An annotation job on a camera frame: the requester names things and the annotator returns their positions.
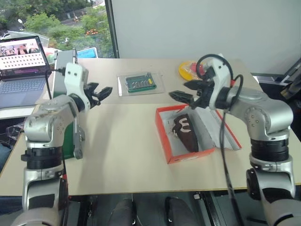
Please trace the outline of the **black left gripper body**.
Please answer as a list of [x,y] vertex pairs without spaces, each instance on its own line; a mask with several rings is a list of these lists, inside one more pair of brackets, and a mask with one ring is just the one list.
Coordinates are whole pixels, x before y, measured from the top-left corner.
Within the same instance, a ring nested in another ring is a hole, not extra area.
[[97,99],[94,95],[95,91],[89,91],[87,89],[87,84],[84,85],[84,93],[89,100],[90,109],[94,108],[95,106],[99,106],[101,104],[101,101]]

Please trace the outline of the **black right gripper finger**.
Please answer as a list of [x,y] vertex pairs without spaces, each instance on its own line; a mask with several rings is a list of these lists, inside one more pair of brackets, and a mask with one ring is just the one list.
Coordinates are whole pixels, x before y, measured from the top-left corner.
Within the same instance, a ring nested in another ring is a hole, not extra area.
[[201,90],[207,87],[207,82],[200,80],[190,80],[185,82],[184,86],[191,90]]
[[191,104],[194,102],[193,95],[179,90],[169,92],[169,95],[173,100],[184,104]]

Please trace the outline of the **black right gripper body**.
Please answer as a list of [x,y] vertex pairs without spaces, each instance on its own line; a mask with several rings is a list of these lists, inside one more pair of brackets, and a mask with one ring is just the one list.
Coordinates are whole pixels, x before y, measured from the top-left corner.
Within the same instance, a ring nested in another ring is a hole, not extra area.
[[192,109],[196,109],[197,107],[207,108],[209,106],[210,98],[212,96],[214,90],[214,82],[207,81],[207,87],[197,91],[197,96],[199,97],[195,100],[191,106]]

